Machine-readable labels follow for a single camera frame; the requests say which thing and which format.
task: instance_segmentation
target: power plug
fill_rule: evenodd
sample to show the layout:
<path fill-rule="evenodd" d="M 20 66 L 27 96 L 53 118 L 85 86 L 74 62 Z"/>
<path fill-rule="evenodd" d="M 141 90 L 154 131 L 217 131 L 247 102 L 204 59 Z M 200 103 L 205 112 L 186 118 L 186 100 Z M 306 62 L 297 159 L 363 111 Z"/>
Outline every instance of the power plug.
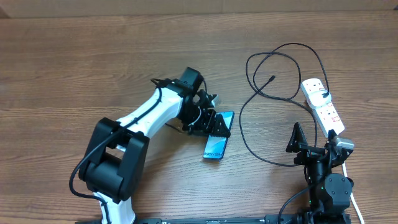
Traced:
<path fill-rule="evenodd" d="M 326 138 L 328 137 L 329 130 L 334 129 L 336 134 L 344 131 L 343 122 L 331 102 L 331 95 L 329 94 L 326 98 L 322 96 L 323 93 L 326 93 L 326 90 L 321 80 L 317 78 L 304 80 L 301 83 L 301 90 Z"/>

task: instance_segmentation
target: white cable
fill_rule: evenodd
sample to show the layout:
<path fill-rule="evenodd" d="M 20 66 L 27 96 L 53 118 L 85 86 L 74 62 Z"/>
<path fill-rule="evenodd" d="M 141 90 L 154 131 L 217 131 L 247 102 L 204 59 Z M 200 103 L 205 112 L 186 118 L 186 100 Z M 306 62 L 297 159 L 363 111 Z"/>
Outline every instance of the white cable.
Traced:
<path fill-rule="evenodd" d="M 348 177 L 348 175 L 347 175 L 346 163 L 344 162 L 341 166 L 342 166 L 342 168 L 343 168 L 344 176 L 345 176 L 345 177 Z M 350 195 L 349 197 L 351 198 L 351 201 L 353 202 L 354 208 L 355 208 L 355 210 L 356 210 L 356 213 L 358 214 L 358 217 L 359 217 L 359 220 L 360 220 L 361 224 L 365 224 L 365 221 L 363 220 L 361 211 L 359 211 L 358 205 L 357 205 L 356 202 L 355 202 L 354 194 L 351 193 L 351 195 Z"/>
<path fill-rule="evenodd" d="M 194 125 L 194 124 L 199 120 L 199 118 L 200 118 L 200 116 L 201 116 L 201 109 L 200 109 L 199 106 L 198 106 L 198 109 L 199 109 L 199 116 L 198 116 L 198 118 L 197 118 L 194 122 L 190 123 L 188 126 Z"/>

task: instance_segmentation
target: blue smartphone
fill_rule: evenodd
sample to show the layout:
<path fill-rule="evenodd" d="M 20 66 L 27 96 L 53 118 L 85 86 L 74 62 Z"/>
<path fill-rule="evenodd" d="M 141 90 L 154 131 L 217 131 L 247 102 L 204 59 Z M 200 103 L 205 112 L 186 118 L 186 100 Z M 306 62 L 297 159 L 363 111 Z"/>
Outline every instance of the blue smartphone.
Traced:
<path fill-rule="evenodd" d="M 232 122 L 234 119 L 234 111 L 219 112 L 224 118 L 225 125 L 231 130 Z M 220 160 L 224 157 L 226 142 L 228 138 L 209 136 L 203 153 L 204 159 Z"/>

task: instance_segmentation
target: wood grain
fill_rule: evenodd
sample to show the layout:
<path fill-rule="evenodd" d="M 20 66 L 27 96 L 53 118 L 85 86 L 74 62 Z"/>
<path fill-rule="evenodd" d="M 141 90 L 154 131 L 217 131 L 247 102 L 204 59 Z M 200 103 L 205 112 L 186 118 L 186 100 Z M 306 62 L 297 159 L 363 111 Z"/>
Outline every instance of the wood grain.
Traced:
<path fill-rule="evenodd" d="M 286 42 L 310 45 L 325 64 L 343 136 L 356 143 L 347 168 L 364 219 L 396 222 L 397 24 L 396 11 L 0 20 L 0 223 L 100 217 L 97 202 L 68 190 L 99 119 L 130 113 L 151 96 L 150 78 L 178 78 L 187 66 L 220 94 L 218 110 L 238 113 L 252 95 L 246 59 Z M 311 51 L 281 52 L 296 58 L 303 79 L 322 77 Z M 266 93 L 295 92 L 297 68 L 288 59 L 271 57 L 256 81 L 271 75 Z M 304 101 L 301 92 L 296 100 Z M 284 148 L 296 121 L 313 143 L 313 121 L 301 108 L 257 97 L 243 113 L 248 144 L 277 162 L 292 162 Z M 133 202 L 140 217 L 258 217 L 305 187 L 302 167 L 272 166 L 247 151 L 237 116 L 222 161 L 202 160 L 205 143 L 167 127 L 151 139 Z M 303 196 L 286 212 L 306 204 Z M 358 223 L 352 207 L 348 213 Z"/>
<path fill-rule="evenodd" d="M 16 18 L 393 10 L 398 0 L 0 0 Z"/>

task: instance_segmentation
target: black bracket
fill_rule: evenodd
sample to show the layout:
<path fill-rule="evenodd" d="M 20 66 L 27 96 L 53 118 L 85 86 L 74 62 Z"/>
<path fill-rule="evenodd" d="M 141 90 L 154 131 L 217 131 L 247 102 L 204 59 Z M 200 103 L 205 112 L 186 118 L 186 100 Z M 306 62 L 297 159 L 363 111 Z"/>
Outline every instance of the black bracket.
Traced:
<path fill-rule="evenodd" d="M 226 137 L 231 136 L 229 128 L 225 124 L 224 117 L 216 114 L 213 109 L 201 109 L 200 117 L 194 124 L 184 124 L 182 129 L 188 134 L 197 136 Z"/>
<path fill-rule="evenodd" d="M 86 155 L 110 134 L 121 128 L 118 122 L 108 118 L 99 121 L 91 136 Z M 124 129 L 120 137 L 90 156 L 80 168 L 79 178 L 86 182 L 90 191 L 101 192 L 111 197 L 115 203 L 127 200 L 138 186 L 148 144 L 149 138 L 142 133 Z M 117 145 L 126 148 L 122 159 L 106 152 L 106 147 L 114 149 Z"/>
<path fill-rule="evenodd" d="M 304 136 L 303 129 L 299 122 L 296 122 L 293 127 L 292 137 L 286 147 L 286 152 L 298 152 L 299 146 L 307 146 L 307 139 Z"/>

